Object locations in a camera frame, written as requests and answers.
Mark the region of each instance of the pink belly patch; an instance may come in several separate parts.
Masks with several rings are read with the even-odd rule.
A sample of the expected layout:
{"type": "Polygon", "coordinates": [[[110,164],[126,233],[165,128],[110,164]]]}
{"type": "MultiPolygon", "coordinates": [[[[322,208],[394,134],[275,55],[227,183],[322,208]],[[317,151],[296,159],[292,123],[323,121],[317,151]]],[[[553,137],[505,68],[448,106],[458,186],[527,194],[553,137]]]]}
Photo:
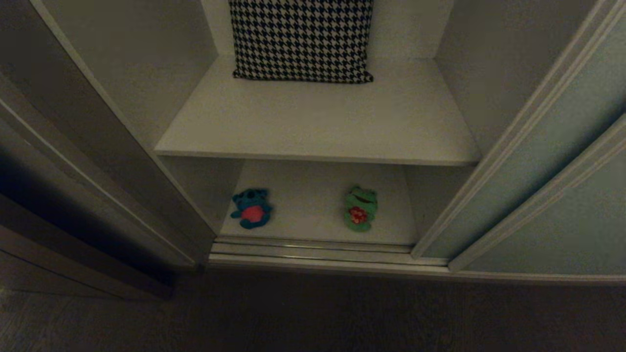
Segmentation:
{"type": "Polygon", "coordinates": [[[263,208],[260,205],[249,207],[241,212],[242,219],[248,219],[250,222],[259,222],[263,218],[263,208]]]}

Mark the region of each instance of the shelf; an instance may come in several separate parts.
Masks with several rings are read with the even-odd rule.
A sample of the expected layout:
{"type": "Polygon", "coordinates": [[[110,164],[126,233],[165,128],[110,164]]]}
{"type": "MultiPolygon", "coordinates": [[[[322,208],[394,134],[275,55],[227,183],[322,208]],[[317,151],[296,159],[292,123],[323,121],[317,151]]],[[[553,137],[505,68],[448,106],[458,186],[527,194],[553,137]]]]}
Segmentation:
{"type": "MultiPolygon", "coordinates": [[[[221,236],[399,245],[419,239],[401,165],[246,160],[236,192],[247,188],[269,190],[270,222],[246,230],[227,216],[221,236]],[[365,233],[343,221],[344,195],[355,184],[378,192],[376,220],[365,233]]],[[[231,202],[228,213],[234,210],[231,202]]]]}
{"type": "Polygon", "coordinates": [[[370,60],[375,81],[232,78],[219,56],[156,146],[160,155],[473,165],[480,152],[436,64],[370,60]]]}

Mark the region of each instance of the green stuffed toy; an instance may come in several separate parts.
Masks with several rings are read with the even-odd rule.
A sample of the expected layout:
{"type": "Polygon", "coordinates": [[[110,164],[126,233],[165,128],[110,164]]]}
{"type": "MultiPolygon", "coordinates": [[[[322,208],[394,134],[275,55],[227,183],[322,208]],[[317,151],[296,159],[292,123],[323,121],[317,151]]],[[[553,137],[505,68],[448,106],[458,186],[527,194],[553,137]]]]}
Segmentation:
{"type": "Polygon", "coordinates": [[[372,228],[378,210],[376,191],[354,186],[346,196],[346,225],[357,232],[365,232],[372,228]]]}

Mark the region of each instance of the plush toy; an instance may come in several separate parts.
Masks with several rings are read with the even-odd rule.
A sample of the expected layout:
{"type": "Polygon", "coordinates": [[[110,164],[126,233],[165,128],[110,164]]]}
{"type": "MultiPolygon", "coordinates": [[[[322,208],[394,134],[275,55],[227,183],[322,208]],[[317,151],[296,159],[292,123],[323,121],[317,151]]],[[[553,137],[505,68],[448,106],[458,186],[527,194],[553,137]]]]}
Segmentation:
{"type": "Polygon", "coordinates": [[[237,211],[232,212],[230,217],[241,218],[239,222],[244,229],[261,227],[270,220],[272,207],[267,204],[267,190],[247,189],[233,196],[233,202],[237,205],[237,211]]]}
{"type": "Polygon", "coordinates": [[[365,232],[371,229],[377,210],[376,191],[354,186],[346,196],[346,225],[354,231],[365,232]]]}

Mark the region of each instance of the blue stuffed toy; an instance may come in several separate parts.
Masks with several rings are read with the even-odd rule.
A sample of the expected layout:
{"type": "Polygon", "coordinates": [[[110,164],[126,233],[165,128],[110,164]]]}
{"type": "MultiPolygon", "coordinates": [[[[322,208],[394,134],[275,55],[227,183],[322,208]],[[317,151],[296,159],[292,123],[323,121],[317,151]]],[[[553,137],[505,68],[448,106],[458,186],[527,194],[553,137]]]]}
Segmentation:
{"type": "Polygon", "coordinates": [[[233,219],[242,218],[239,222],[244,229],[261,227],[270,220],[272,207],[267,204],[267,190],[247,189],[233,196],[233,202],[237,204],[237,211],[232,212],[233,219]]]}

